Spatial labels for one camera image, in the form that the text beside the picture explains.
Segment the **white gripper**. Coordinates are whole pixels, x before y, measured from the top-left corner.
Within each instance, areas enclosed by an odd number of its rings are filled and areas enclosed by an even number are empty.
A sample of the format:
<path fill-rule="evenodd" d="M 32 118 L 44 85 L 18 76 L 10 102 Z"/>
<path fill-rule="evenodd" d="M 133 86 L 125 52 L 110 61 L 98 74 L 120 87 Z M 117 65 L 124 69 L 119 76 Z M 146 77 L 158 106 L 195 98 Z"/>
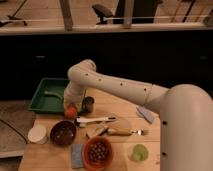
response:
<path fill-rule="evenodd" d="M 69 82 L 63 94 L 64 109 L 67 110 L 69 107 L 74 106 L 77 110 L 80 110 L 85 92 L 86 88 L 84 86 Z"/>

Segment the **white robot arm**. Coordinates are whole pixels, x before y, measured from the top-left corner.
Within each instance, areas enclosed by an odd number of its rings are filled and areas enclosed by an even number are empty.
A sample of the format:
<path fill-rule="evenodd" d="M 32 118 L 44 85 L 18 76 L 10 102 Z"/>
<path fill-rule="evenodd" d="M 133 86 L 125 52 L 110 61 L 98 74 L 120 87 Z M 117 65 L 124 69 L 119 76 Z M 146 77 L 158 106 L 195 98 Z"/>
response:
<path fill-rule="evenodd" d="M 213 98 L 202 88 L 156 84 L 100 74 L 83 60 L 67 72 L 64 105 L 77 105 L 88 87 L 143 106 L 159 115 L 160 171 L 213 171 Z"/>

